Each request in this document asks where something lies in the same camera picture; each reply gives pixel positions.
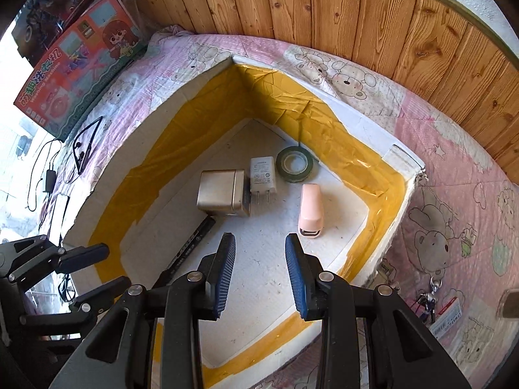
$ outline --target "packing tape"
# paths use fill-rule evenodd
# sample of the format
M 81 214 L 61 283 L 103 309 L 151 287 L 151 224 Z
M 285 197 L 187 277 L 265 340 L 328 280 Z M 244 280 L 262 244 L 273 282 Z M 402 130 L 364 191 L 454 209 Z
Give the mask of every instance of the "packing tape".
M 313 158 L 306 149 L 289 146 L 278 153 L 276 170 L 283 180 L 299 183 L 308 178 L 313 168 Z

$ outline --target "metal tin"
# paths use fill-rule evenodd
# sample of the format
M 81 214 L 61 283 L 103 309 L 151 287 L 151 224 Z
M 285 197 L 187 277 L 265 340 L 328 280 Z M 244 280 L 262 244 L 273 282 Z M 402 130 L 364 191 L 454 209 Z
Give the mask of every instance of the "metal tin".
M 202 171 L 197 207 L 209 215 L 249 216 L 250 180 L 245 170 Z

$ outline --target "keys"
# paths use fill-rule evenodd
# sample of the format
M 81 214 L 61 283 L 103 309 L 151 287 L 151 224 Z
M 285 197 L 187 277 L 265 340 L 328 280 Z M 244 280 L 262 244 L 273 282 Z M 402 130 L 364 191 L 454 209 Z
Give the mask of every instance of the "keys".
M 442 280 L 434 280 L 431 278 L 430 281 L 430 291 L 429 292 L 421 292 L 418 294 L 416 298 L 415 304 L 421 305 L 425 311 L 420 315 L 420 320 L 422 322 L 427 322 L 429 316 L 431 316 L 431 324 L 436 320 L 436 296 L 435 294 L 442 287 Z

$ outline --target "mattress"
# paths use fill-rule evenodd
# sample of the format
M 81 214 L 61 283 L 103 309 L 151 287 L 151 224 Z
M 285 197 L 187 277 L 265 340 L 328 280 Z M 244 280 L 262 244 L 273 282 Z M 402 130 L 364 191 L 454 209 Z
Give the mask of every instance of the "mattress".
M 387 281 L 416 309 L 417 295 L 429 289 L 431 277 L 442 279 L 440 307 L 457 297 L 462 315 L 440 343 L 472 387 L 483 387 L 519 329 L 517 321 L 496 316 L 503 291 L 519 286 L 519 194 L 489 154 L 450 118 L 390 79 L 346 59 L 275 40 L 192 35 L 177 26 L 156 33 L 146 56 L 119 76 L 85 119 L 87 125 L 105 117 L 81 176 L 75 176 L 70 148 L 63 151 L 55 194 L 70 195 L 71 200 L 62 233 L 73 227 L 115 151 L 144 119 L 192 77 L 231 56 L 311 82 L 375 121 L 425 162 L 427 177 L 418 183 L 386 254 L 391 270 Z M 78 292 L 100 283 L 92 274 L 77 282 Z M 367 386 L 361 326 L 359 341 L 361 383 Z M 254 387 L 311 387 L 319 348 L 317 340 Z

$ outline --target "wooden wall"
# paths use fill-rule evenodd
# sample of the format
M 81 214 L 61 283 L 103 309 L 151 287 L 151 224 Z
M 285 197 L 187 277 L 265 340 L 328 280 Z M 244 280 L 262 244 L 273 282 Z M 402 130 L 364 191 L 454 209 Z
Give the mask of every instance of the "wooden wall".
M 438 0 L 138 0 L 163 26 L 251 35 L 351 59 L 458 122 L 519 183 L 519 71 Z

